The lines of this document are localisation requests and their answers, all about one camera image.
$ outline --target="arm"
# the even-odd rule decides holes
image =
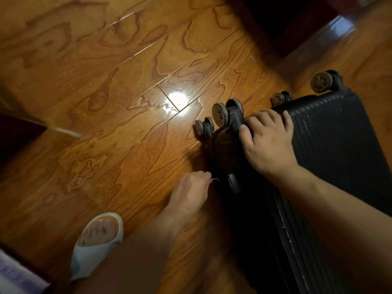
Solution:
[[[240,139],[251,165],[274,183],[362,288],[392,288],[392,218],[298,165],[290,115],[271,109],[246,119]]]
[[[207,199],[210,179],[203,171],[182,177],[167,207],[117,247],[76,293],[153,293],[177,236]]]

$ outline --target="suitcase shell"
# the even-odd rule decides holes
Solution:
[[[350,89],[309,95],[274,108],[294,122],[298,163],[392,216],[392,176],[359,97]],[[205,142],[240,261],[257,292],[347,293],[307,223],[247,162],[238,132],[224,127]]]

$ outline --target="wooden floor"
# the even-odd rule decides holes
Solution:
[[[216,102],[236,97],[250,114],[336,69],[392,166],[392,0],[336,19],[284,59],[225,0],[2,3],[1,82],[50,128],[1,169],[0,242],[55,281],[92,217],[118,212],[129,235],[183,173],[206,169],[192,125]],[[253,293],[219,202],[212,188],[158,293]]]

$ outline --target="forearm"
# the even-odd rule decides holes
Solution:
[[[164,209],[116,248],[78,293],[153,293],[186,221],[181,212]]]
[[[325,245],[350,270],[359,271],[353,273],[366,277],[370,283],[392,278],[391,217],[300,166],[269,179]]]

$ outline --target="slipper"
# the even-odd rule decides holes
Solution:
[[[112,216],[115,217],[118,221],[118,233],[116,237],[107,243],[103,243],[101,245],[93,245],[88,247],[81,247],[78,245],[79,239],[75,244],[74,251],[72,254],[72,261],[71,261],[71,281],[89,277],[95,268],[105,260],[107,255],[114,249],[115,247],[119,246],[124,237],[124,225],[122,222],[122,218],[114,213],[114,212],[105,212],[96,216],[92,219],[86,227],[83,229],[81,235],[83,235],[84,231],[91,225],[92,222],[96,221],[97,219],[105,216]]]

